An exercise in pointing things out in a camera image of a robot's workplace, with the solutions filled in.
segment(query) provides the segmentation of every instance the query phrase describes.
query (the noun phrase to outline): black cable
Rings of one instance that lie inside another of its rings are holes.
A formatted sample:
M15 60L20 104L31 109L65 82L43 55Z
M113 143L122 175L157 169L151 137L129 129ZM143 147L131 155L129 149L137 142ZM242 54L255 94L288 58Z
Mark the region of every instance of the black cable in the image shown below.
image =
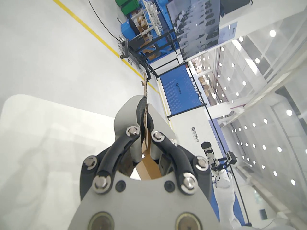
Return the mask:
M100 21L100 22L102 23L102 25L106 28L106 30L107 30L117 41L121 42L117 37L115 37L115 36L108 30L108 28L104 25L104 23L101 21L101 19L100 19L99 16L97 15L97 13L96 13L96 11L94 10L94 8L93 8L93 6L92 6L90 0L88 0L88 1L89 1L89 3L90 3L90 6L92 7L93 11L95 12L96 16L98 17L99 21Z

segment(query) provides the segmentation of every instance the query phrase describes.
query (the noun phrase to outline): silver screw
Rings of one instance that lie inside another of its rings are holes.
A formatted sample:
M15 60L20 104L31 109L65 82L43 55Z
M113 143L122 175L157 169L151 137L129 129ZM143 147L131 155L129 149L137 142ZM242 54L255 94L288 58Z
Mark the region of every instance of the silver screw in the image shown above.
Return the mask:
M195 181L192 177L186 177L184 180L183 180L183 184L184 186L191 190L195 187Z
M201 158L201 159L198 160L198 165L201 166L202 168L205 168L206 164L207 164L207 162L206 162L205 159Z
M103 189L106 187L106 178L104 176L96 176L94 179L94 185L97 189Z
M83 163L88 167L88 170L92 170L97 164L97 158L95 156L89 156Z
M162 134L160 132L155 132L154 133L154 137L157 139L157 140L161 140L162 139Z
M128 130L128 133L130 133L130 135L136 135L137 129L135 127L131 127Z

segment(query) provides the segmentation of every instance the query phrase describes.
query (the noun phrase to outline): blue banner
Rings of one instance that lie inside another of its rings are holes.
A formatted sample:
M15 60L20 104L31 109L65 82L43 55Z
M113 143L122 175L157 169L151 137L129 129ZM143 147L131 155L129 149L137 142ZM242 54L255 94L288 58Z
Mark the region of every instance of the blue banner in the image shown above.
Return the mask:
M160 79L172 115L203 104L194 79L190 78L185 65L167 72Z

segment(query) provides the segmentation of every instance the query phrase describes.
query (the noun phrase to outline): white panel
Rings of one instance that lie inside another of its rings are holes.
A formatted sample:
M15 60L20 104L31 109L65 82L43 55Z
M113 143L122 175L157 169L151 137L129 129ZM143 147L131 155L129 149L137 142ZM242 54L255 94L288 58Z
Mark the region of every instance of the white panel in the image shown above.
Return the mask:
M170 120L178 143L192 154L205 156L201 144L209 141L215 156L223 157L203 108L176 115Z

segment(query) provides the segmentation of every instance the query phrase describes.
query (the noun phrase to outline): yellow floor line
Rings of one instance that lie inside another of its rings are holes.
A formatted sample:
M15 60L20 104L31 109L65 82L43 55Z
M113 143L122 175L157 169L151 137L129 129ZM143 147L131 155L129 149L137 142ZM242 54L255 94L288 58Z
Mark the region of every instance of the yellow floor line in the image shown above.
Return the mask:
M52 0L54 1L59 7L61 7L68 15L70 15L72 18L74 18L79 24L81 24L90 34L92 34L95 38L97 38L106 48L108 48L113 54L115 54L116 57L120 57L120 54L118 54L110 45L108 45L97 33L95 33L86 23L84 23L79 17L77 17L69 8L67 8L63 3L61 3L59 0ZM132 67L126 60L122 59L122 62L124 62L133 72L135 72L140 78L143 79L143 75L141 75L134 67ZM150 83L148 85L160 95L160 92L155 89Z

